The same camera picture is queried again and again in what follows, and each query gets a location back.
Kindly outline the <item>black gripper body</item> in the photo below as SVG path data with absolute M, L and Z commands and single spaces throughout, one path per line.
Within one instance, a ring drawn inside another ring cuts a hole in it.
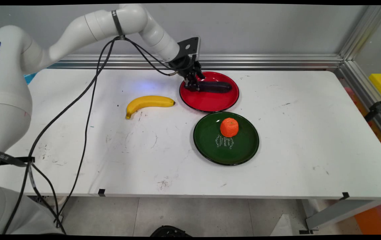
M 168 62 L 169 68 L 173 70 L 173 73 L 168 75 L 173 76 L 179 74 L 180 76 L 184 76 L 186 69 L 193 68 L 193 64 L 197 60 L 197 57 L 198 54 L 185 55 L 181 58 Z

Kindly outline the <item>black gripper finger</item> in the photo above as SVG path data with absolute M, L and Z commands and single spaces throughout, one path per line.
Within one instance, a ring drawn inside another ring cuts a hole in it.
M 194 75 L 193 68 L 185 70 L 184 82 L 185 89 L 188 89 L 189 91 L 199 91 L 199 83 L 197 76 Z
M 199 61 L 194 62 L 193 72 L 194 72 L 194 75 L 197 76 L 199 79 L 205 79 L 206 78 L 204 76 L 204 74 L 202 73 L 201 64 L 199 63 Z

